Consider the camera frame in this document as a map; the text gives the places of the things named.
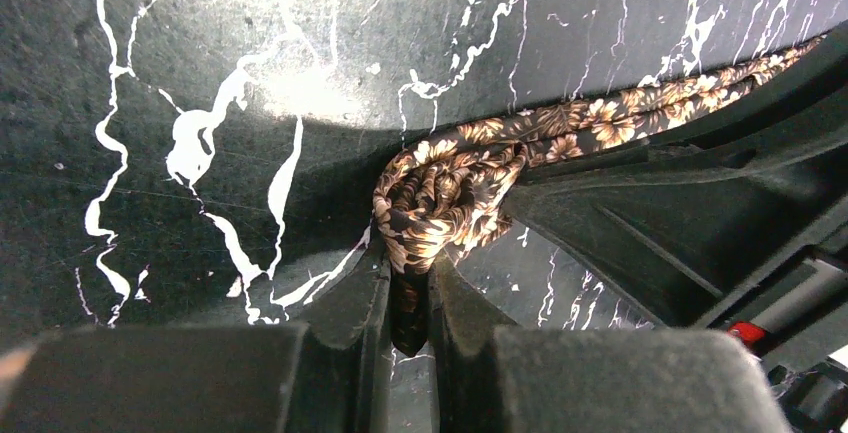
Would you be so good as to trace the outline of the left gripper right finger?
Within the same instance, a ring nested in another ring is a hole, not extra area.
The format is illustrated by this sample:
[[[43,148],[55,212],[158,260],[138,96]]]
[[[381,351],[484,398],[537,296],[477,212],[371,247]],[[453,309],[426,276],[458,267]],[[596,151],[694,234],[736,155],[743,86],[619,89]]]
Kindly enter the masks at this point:
[[[786,432],[766,378],[715,330],[525,328],[448,258],[429,274],[438,432]]]

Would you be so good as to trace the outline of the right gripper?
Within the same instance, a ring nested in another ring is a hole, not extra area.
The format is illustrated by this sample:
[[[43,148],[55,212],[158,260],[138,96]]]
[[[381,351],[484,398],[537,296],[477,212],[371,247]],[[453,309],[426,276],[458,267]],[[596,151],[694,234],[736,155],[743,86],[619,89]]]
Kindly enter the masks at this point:
[[[526,173],[504,207],[655,323],[743,297],[725,330],[792,430],[847,430],[847,262],[809,246],[847,220],[845,24],[715,113]]]

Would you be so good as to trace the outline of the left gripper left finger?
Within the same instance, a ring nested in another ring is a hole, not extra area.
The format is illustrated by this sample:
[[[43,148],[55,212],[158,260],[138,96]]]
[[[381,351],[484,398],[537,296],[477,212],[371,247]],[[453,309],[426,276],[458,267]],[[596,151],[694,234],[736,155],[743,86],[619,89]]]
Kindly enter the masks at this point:
[[[5,432],[383,432],[391,363],[384,243],[298,318],[86,328],[10,356]]]

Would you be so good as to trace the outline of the black brown floral tie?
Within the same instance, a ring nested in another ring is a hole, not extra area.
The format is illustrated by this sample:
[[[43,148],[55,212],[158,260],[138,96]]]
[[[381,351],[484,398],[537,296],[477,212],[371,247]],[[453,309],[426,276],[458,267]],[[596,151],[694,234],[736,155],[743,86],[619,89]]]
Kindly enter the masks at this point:
[[[527,170],[685,125],[766,84],[819,37],[705,73],[656,81],[437,131],[384,168],[373,213],[391,264],[391,341],[408,357],[428,339],[428,274],[437,256],[466,256],[512,225],[501,205]]]

